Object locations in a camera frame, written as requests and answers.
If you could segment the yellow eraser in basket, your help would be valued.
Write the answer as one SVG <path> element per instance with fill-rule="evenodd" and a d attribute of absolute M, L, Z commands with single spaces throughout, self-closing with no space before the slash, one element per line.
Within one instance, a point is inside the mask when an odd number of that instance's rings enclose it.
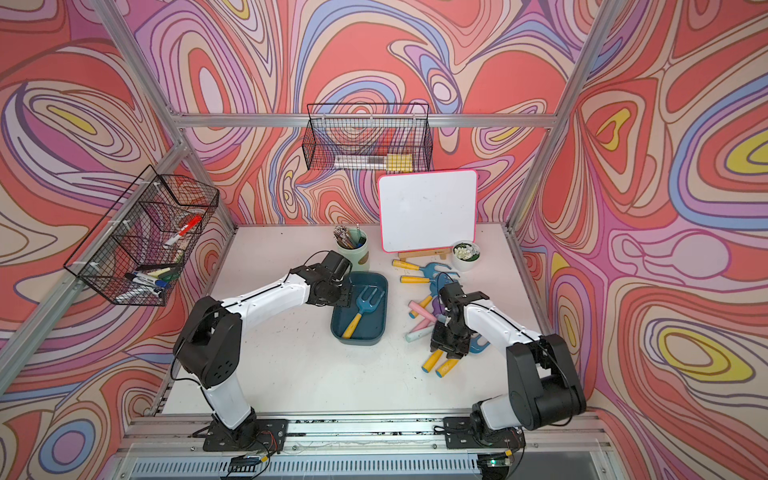
<path fill-rule="evenodd" d="M 385 169 L 393 173 L 409 173 L 413 171 L 413 156 L 411 154 L 388 154 Z"/>

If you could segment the light blue rake white handle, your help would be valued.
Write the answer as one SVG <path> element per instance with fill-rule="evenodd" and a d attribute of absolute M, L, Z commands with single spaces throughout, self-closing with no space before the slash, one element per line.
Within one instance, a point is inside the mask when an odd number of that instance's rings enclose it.
<path fill-rule="evenodd" d="M 414 342 L 418 339 L 430 336 L 434 330 L 434 324 L 431 324 L 427 327 L 421 328 L 419 330 L 413 330 L 405 335 L 405 340 L 408 343 Z"/>

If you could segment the red marker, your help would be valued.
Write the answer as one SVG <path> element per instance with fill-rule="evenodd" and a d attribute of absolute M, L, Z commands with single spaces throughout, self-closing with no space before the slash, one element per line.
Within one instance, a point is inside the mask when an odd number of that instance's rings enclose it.
<path fill-rule="evenodd" d="M 177 233 L 175 233 L 173 236 L 171 236 L 169 239 L 167 239 L 163 243 L 164 248 L 170 248 L 174 246 L 177 242 L 179 242 L 181 239 L 183 239 L 188 233 L 192 232 L 197 225 L 201 222 L 202 216 L 201 215 L 194 215 L 190 217 L 184 225 L 178 230 Z"/>

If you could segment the blue marker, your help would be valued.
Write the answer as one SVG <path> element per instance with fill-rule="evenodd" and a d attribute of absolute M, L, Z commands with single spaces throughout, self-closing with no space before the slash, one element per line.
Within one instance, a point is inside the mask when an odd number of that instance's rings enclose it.
<path fill-rule="evenodd" d="M 127 280 L 130 280 L 132 283 L 148 287 L 150 289 L 165 289 L 169 287 L 168 282 L 144 274 L 142 272 L 127 272 L 124 274 L 124 277 Z"/>

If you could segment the green pen cup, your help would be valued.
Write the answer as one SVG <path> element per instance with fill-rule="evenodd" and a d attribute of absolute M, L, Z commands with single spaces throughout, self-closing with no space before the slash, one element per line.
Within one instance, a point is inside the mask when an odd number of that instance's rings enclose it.
<path fill-rule="evenodd" d="M 339 253 L 352 265 L 353 272 L 367 272 L 370 267 L 369 242 L 359 226 L 338 225 L 333 231 Z"/>

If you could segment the wooden easel stand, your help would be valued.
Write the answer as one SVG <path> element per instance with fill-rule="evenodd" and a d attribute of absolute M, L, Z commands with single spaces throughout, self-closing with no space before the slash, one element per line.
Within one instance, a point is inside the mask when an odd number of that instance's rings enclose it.
<path fill-rule="evenodd" d="M 441 260 L 447 260 L 451 253 L 451 248 L 438 248 L 438 249 L 422 249 L 413 251 L 402 251 L 397 254 L 399 260 L 405 261 L 413 258 L 433 257 L 437 256 Z"/>

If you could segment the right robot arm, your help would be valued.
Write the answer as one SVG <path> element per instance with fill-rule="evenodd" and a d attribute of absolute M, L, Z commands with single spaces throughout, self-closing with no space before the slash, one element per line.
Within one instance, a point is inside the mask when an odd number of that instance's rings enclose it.
<path fill-rule="evenodd" d="M 525 433 L 562 427 L 587 410 L 582 383 L 566 341 L 524 327 L 499 310 L 483 292 L 466 293 L 458 282 L 439 290 L 446 320 L 435 325 L 433 355 L 449 362 L 470 353 L 475 335 L 506 358 L 507 392 L 472 406 L 467 417 L 446 417 L 435 431 L 449 449 L 525 446 Z"/>

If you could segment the teal storage box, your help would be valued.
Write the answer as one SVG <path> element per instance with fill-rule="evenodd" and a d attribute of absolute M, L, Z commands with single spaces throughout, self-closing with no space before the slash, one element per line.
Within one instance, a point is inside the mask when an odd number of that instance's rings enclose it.
<path fill-rule="evenodd" d="M 331 317 L 331 333 L 342 344 L 373 346 L 386 328 L 388 281 L 374 272 L 350 274 L 351 304 L 335 307 Z"/>

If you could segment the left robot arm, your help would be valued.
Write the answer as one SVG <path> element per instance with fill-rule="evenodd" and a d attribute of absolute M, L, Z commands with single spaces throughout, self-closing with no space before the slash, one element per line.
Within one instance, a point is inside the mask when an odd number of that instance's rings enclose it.
<path fill-rule="evenodd" d="M 294 307 L 348 307 L 350 273 L 350 261 L 328 250 L 320 262 L 295 267 L 262 288 L 224 300 L 205 296 L 194 304 L 173 355 L 212 410 L 205 451 L 272 454 L 283 449 L 280 435 L 287 422 L 259 419 L 236 376 L 244 335 Z"/>

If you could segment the purple rake pink handle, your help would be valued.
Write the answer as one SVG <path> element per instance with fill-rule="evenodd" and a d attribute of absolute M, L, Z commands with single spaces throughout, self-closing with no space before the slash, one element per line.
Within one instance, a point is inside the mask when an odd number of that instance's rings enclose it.
<path fill-rule="evenodd" d="M 410 309 L 409 314 L 413 318 L 422 316 L 425 319 L 434 322 L 443 316 L 443 314 L 440 312 L 434 313 L 432 311 L 427 310 L 425 306 L 422 306 L 420 303 L 417 303 L 415 301 L 410 301 L 408 304 L 408 307 Z"/>
<path fill-rule="evenodd" d="M 425 317 L 421 322 L 419 322 L 413 329 L 412 332 L 418 332 L 424 329 L 428 329 L 430 327 L 433 327 L 435 323 L 444 323 L 446 320 L 445 315 L 437 315 L 437 316 L 430 316 Z"/>

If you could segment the pink framed whiteboard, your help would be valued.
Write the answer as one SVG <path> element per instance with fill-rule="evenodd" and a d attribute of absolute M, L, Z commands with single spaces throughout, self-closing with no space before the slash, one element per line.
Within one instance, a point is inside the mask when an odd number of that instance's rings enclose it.
<path fill-rule="evenodd" d="M 451 247 L 475 238 L 478 175 L 444 170 L 378 180 L 381 246 L 388 253 Z"/>

